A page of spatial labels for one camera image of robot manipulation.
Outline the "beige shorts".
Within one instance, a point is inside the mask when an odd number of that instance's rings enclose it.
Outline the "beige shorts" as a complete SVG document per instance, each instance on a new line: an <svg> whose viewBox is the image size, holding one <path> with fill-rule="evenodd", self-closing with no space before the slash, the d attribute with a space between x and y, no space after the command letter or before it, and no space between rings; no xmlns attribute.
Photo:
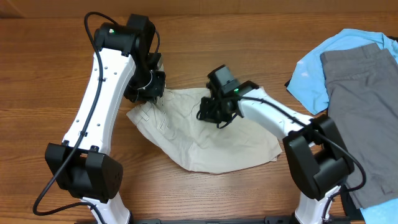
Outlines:
<svg viewBox="0 0 398 224"><path fill-rule="evenodd" d="M222 174L275 162L277 138L257 123L236 118L223 129L197 119L206 88L166 89L156 103L143 103L127 117L171 160L194 172Z"/></svg>

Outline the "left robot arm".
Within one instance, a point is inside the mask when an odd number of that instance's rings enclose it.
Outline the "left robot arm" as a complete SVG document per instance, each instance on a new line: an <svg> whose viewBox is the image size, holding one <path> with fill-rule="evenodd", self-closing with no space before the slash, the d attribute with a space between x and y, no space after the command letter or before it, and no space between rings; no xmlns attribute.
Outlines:
<svg viewBox="0 0 398 224"><path fill-rule="evenodd" d="M110 156L111 139L123 98L153 103L163 95L162 56L150 51L160 35L147 16L131 14L125 25L107 17L88 37L94 49L90 80L62 142L46 148L50 183L88 207L96 223L132 223L119 194L123 167Z"/></svg>

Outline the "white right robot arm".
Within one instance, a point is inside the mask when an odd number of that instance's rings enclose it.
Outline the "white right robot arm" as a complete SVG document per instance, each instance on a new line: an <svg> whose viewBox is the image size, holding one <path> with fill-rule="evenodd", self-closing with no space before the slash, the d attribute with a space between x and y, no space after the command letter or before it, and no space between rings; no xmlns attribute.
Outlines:
<svg viewBox="0 0 398 224"><path fill-rule="evenodd" d="M271 98L259 85L240 83L222 65L208 74L210 96L201 99L197 119L219 129L237 116L253 121L281 140L290 174L300 190L291 215L268 216L263 223L349 223L330 215L332 200L354 171L354 159L331 118L298 113Z"/></svg>

